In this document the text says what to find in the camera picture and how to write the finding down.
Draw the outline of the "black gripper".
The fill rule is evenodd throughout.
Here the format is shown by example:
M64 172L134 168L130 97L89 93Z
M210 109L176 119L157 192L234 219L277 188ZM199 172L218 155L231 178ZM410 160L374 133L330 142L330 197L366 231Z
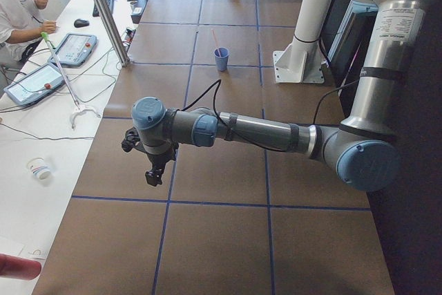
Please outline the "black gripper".
M158 155L147 153L148 160L151 162L151 170L145 172L147 184L151 186L162 185L162 175L168 162L176 161L176 149L169 148Z

